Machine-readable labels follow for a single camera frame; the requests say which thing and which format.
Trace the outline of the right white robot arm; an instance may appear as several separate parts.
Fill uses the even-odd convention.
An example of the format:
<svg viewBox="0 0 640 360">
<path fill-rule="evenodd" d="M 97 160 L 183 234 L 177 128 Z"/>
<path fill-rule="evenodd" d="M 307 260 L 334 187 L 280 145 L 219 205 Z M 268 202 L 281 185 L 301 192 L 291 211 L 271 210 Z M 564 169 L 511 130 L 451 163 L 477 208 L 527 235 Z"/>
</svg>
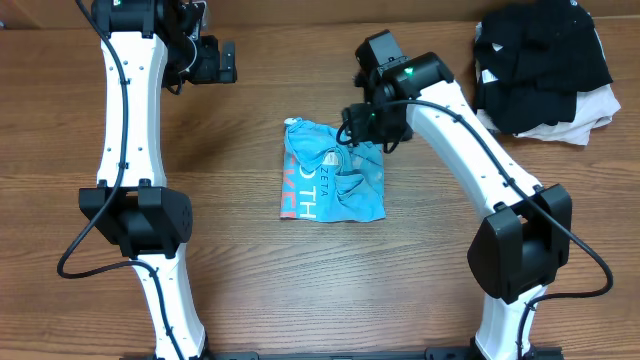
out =
<svg viewBox="0 0 640 360">
<path fill-rule="evenodd" d="M 572 201 L 544 187 L 489 134 L 453 73 L 434 53 L 356 52 L 354 79 L 365 101 L 346 108 L 339 132 L 352 145 L 371 141 L 392 152 L 421 135 L 449 167 L 481 220 L 467 252 L 485 293 L 482 321 L 469 345 L 430 347 L 428 359 L 561 359 L 561 348 L 532 345 L 536 304 L 568 261 Z"/>
</svg>

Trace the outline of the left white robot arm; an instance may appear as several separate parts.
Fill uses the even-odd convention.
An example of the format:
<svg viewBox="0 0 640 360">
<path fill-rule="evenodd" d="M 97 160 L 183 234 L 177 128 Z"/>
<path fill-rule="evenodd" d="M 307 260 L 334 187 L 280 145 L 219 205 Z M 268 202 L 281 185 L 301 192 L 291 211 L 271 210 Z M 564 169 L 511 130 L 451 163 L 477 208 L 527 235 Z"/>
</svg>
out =
<svg viewBox="0 0 640 360">
<path fill-rule="evenodd" d="M 162 160 L 161 93 L 235 82 L 235 45 L 203 34 L 204 1 L 100 0 L 80 10 L 101 39 L 106 114 L 96 184 L 79 191 L 89 222 L 78 237 L 99 231 L 120 249 L 115 266 L 136 273 L 154 328 L 152 358 L 210 359 L 186 266 L 192 203 L 169 188 Z"/>
</svg>

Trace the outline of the light blue t-shirt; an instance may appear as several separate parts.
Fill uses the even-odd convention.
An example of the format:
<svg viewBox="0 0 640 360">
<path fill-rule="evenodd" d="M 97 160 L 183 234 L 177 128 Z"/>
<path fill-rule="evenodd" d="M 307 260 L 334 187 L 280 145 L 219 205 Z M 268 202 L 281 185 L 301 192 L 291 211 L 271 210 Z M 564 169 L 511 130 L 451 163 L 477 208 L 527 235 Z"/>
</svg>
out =
<svg viewBox="0 0 640 360">
<path fill-rule="evenodd" d="M 340 145 L 337 132 L 303 118 L 284 120 L 282 219 L 368 223 L 386 217 L 382 148 Z"/>
</svg>

